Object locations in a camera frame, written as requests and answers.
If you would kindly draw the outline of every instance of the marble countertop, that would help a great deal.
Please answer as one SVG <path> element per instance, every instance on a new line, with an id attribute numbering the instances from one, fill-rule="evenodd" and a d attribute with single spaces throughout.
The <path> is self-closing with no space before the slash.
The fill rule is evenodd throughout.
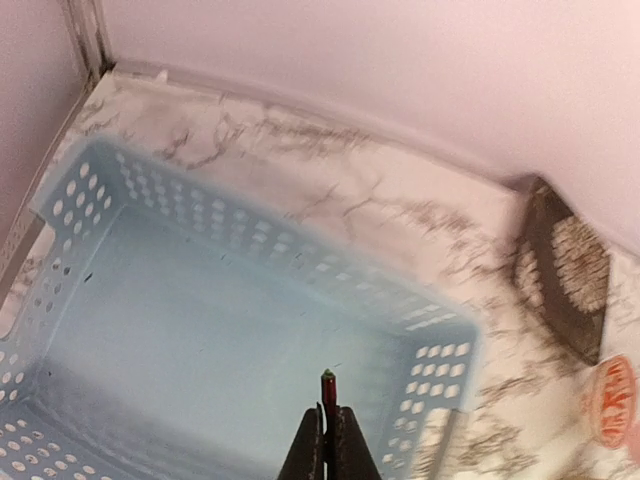
<path id="1" fill-rule="evenodd" d="M 229 185 L 475 310 L 486 327 L 484 368 L 456 478 L 640 478 L 626 448 L 587 442 L 577 394 L 588 369 L 509 284 L 522 208 L 514 192 L 304 112 L 121 74 L 102 79 L 53 163 L 96 131 Z M 640 262 L 616 247 L 611 256 L 604 356 L 625 353 L 639 369 Z"/>

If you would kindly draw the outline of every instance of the pink wall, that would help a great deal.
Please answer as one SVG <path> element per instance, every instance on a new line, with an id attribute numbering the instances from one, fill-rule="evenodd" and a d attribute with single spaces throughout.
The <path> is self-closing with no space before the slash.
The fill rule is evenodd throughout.
<path id="1" fill-rule="evenodd" d="M 640 251 L 637 0 L 104 5 L 119 58 L 284 94 L 492 176 L 544 172 Z"/>
<path id="2" fill-rule="evenodd" d="M 0 242 L 82 85 L 58 2 L 0 0 Z"/>

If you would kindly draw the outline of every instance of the round container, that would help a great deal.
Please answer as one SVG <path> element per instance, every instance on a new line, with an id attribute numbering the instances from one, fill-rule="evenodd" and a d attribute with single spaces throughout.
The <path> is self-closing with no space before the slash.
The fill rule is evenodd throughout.
<path id="1" fill-rule="evenodd" d="M 635 375 L 626 356 L 598 365 L 582 394 L 582 416 L 591 438 L 610 449 L 624 445 L 635 421 L 636 395 Z"/>

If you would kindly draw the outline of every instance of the light blue basket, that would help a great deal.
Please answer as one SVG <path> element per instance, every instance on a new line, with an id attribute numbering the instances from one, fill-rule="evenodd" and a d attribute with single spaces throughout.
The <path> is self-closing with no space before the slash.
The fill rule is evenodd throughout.
<path id="1" fill-rule="evenodd" d="M 274 478 L 331 368 L 399 480 L 429 411 L 469 407 L 458 306 L 144 153 L 82 141 L 32 209 L 56 237 L 1 344 L 13 478 Z"/>

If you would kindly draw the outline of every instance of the plastic basket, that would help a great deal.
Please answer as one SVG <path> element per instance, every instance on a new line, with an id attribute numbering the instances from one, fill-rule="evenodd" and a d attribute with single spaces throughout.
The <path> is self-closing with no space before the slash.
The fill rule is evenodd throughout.
<path id="1" fill-rule="evenodd" d="M 274 478 L 325 368 L 387 479 L 468 408 L 458 306 L 118 141 L 75 145 L 32 210 L 55 241 L 0 344 L 12 478 Z"/>

